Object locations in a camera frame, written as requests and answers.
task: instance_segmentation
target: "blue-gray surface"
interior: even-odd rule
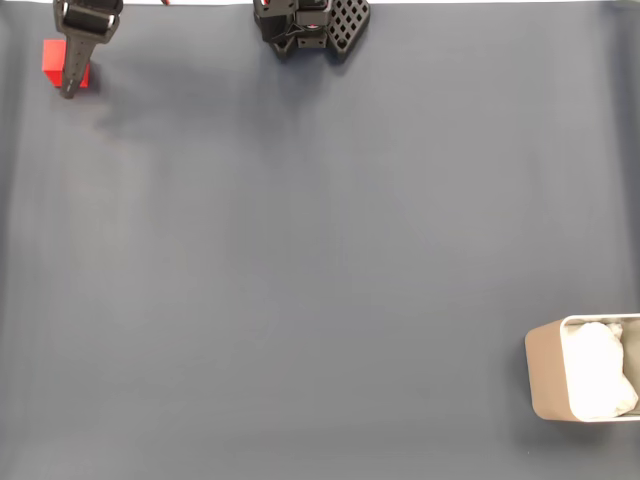
[[[336,66],[127,8],[65,101],[0,8],[2,480],[638,478],[523,349],[639,308],[620,12],[376,5]]]

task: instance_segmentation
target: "red cube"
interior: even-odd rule
[[[62,70],[64,69],[64,57],[67,53],[65,40],[45,40],[42,49],[42,71],[49,78],[54,87],[62,86]],[[89,65],[80,83],[80,88],[89,86]]]

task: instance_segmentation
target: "white cloth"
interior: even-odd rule
[[[573,414],[583,420],[627,413],[638,395],[622,373],[622,325],[588,322],[567,327],[564,359]]]

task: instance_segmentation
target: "black mechanical part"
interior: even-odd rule
[[[327,48],[344,61],[369,24],[366,0],[253,0],[262,39],[278,58],[298,48]]]
[[[122,0],[54,0],[56,29],[67,37],[60,95],[73,98],[93,49],[109,43],[120,24]]]

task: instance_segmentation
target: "black perforated plate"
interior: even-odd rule
[[[329,48],[344,60],[369,23],[371,7],[366,0],[335,0],[327,26]]]

